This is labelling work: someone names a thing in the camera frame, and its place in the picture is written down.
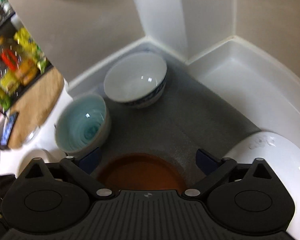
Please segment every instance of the wooden cutting board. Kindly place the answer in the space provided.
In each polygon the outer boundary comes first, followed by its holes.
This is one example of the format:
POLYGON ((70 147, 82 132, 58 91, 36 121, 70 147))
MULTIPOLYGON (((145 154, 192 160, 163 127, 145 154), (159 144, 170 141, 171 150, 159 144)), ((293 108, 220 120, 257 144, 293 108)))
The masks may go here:
POLYGON ((47 120, 63 86, 63 76, 52 68, 11 107, 10 112, 17 111, 19 116, 9 139, 10 149, 20 148, 29 133, 47 120))

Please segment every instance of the terracotta plate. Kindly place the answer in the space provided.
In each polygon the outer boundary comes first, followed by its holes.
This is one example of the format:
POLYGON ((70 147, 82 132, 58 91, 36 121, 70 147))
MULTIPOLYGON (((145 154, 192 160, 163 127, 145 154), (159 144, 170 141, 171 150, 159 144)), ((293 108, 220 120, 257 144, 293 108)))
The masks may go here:
POLYGON ((178 171, 165 160, 145 154, 133 153, 110 162, 97 180, 112 190, 186 190, 186 183, 178 171))

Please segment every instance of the gray mat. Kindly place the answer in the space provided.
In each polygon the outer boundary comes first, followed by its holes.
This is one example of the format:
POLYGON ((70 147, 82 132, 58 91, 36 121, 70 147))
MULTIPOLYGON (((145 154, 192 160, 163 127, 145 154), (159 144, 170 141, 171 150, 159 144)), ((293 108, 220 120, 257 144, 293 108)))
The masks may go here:
POLYGON ((178 67, 169 67, 162 97, 145 109, 131 109, 105 99, 112 129, 102 146, 102 161, 93 172, 128 153, 148 153, 174 165, 188 187, 204 178, 195 165, 203 148, 222 158, 233 146, 259 132, 251 121, 192 79, 178 67))

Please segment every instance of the light blue ceramic bowl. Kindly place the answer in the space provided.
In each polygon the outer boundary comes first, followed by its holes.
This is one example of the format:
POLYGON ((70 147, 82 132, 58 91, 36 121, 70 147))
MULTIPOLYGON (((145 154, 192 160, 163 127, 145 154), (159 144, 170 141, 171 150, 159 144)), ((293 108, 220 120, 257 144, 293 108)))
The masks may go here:
POLYGON ((75 155, 90 153, 107 139, 111 118, 99 95, 85 95, 70 103, 56 125, 55 140, 64 152, 75 155))

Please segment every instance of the bowl rim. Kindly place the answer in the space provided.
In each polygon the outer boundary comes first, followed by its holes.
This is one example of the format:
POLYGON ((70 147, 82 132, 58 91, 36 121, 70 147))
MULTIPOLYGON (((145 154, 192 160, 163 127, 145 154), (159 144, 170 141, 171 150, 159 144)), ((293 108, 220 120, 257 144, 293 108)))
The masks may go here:
POLYGON ((80 96, 74 98, 74 100, 73 100, 70 104, 68 104, 68 105, 62 110, 62 113, 61 113, 61 115, 58 117, 58 120, 57 120, 57 122, 56 122, 56 127, 55 127, 55 132, 54 132, 54 140, 55 140, 55 142, 56 142, 56 145, 58 146, 58 148, 59 148, 61 151, 65 152, 65 153, 68 153, 68 154, 80 153, 80 152, 84 151, 85 149, 87 149, 87 148, 90 146, 90 143, 89 143, 89 144, 87 144, 86 146, 84 146, 84 147, 82 147, 82 148, 79 148, 79 149, 77 149, 77 150, 68 151, 68 150, 64 149, 63 147, 61 147, 61 146, 59 145, 59 143, 57 142, 57 140, 56 140, 56 134, 57 134, 58 124, 59 124, 59 121, 60 121, 61 117, 65 114, 66 109, 67 109, 70 105, 74 104, 74 102, 75 102, 76 100, 81 99, 81 98, 84 98, 84 97, 87 97, 87 96, 96 96, 96 97, 98 97, 98 98, 101 98, 102 101, 103 101, 103 105, 105 106, 105 117, 104 117, 104 121, 103 121, 103 123, 101 124, 101 126, 100 126, 100 128, 98 129, 98 131, 97 131, 97 133, 95 134, 95 136, 91 139, 91 142, 93 142, 93 141, 99 136, 99 134, 101 133, 102 128, 104 127, 104 125, 105 125, 105 123, 106 123, 106 119, 108 118, 108 115, 109 115, 108 107, 107 107, 106 102, 105 102, 105 100, 103 99, 103 97, 100 96, 99 94, 88 93, 88 94, 80 95, 80 96))
POLYGON ((167 62, 166 62, 166 61, 164 60, 164 58, 161 57, 159 54, 156 54, 156 53, 154 53, 154 52, 152 52, 152 51, 139 51, 139 52, 134 52, 134 53, 132 53, 132 54, 127 55, 126 57, 123 57, 123 58, 119 59, 116 63, 114 63, 114 64, 112 65, 112 67, 108 70, 108 72, 107 72, 107 74, 106 74, 106 76, 105 76, 105 79, 104 79, 104 81, 103 81, 103 90, 104 90, 106 96, 107 96, 109 99, 111 99, 112 101, 115 101, 115 102, 118 102, 118 103, 129 103, 129 102, 134 102, 134 101, 137 101, 137 100, 139 100, 139 99, 142 99, 143 97, 145 97, 145 96, 151 94, 158 86, 160 86, 160 84, 162 83, 162 81, 165 79, 165 77, 166 77, 166 75, 167 75, 167 70, 168 70, 167 62), (114 99, 114 98, 110 97, 110 96, 107 94, 107 92, 106 92, 106 80, 107 80, 107 78, 109 78, 109 75, 111 74, 111 72, 112 72, 115 68, 117 68, 118 65, 121 64, 123 61, 126 61, 126 60, 128 60, 128 59, 130 59, 130 58, 132 58, 132 57, 135 57, 135 56, 140 56, 140 55, 142 55, 142 54, 148 54, 148 55, 150 54, 150 55, 152 55, 152 56, 154 56, 154 57, 157 57, 158 59, 162 60, 162 62, 164 62, 164 66, 165 66, 165 74, 162 76, 162 78, 161 78, 160 80, 158 80, 158 84, 157 84, 152 90, 150 90, 148 93, 146 93, 145 95, 143 95, 143 96, 141 96, 141 97, 136 97, 136 98, 132 98, 132 99, 129 99, 129 100, 127 100, 127 99, 125 99, 125 100, 124 100, 124 99, 123 99, 123 100, 120 100, 120 99, 117 100, 117 99, 114 99))

